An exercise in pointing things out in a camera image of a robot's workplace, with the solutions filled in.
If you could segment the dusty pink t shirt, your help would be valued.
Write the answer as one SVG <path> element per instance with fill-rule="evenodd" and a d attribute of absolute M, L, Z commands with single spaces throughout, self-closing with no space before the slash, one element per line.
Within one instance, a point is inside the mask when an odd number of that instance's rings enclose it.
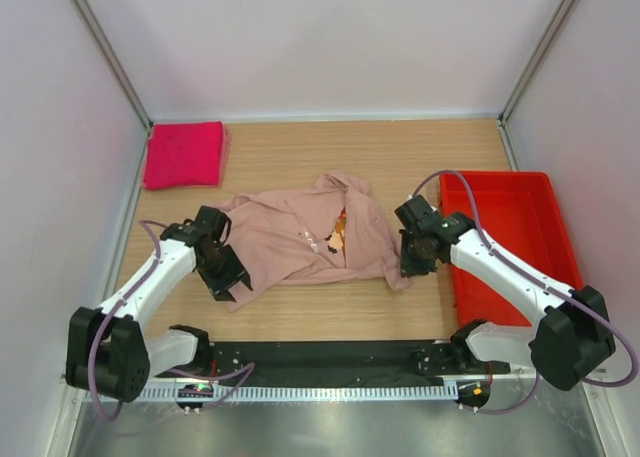
<path fill-rule="evenodd" d="M 332 171 L 307 188 L 236 194 L 217 207 L 251 279 L 232 288 L 231 312 L 274 286 L 375 278 L 393 291 L 412 285 L 400 271 L 400 237 L 366 180 Z"/>

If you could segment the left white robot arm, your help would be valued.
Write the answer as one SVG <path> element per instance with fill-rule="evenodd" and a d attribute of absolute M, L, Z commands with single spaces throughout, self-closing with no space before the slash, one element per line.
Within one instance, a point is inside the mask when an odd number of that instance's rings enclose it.
<path fill-rule="evenodd" d="M 97 308 L 78 308 L 68 327 L 65 381 L 94 397 L 134 401 L 147 381 L 164 373 L 204 375 L 213 361 L 206 331 L 174 325 L 159 338 L 144 330 L 188 275 L 197 273 L 219 302 L 232 302 L 234 286 L 251 286 L 248 270 L 229 244 L 231 219 L 202 206 L 193 219 L 163 227 L 138 271 Z"/>

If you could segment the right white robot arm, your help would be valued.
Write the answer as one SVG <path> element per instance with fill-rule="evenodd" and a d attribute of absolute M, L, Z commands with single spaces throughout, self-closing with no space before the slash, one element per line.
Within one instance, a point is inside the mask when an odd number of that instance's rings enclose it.
<path fill-rule="evenodd" d="M 421 195 L 399 206 L 401 272 L 427 275 L 450 264 L 491 288 L 526 326 L 476 320 L 457 333 L 453 366 L 472 373 L 485 361 L 531 367 L 563 391 L 574 388 L 616 351 L 606 304 L 594 288 L 575 289 L 537 270 L 491 238 L 467 215 L 443 216 Z"/>

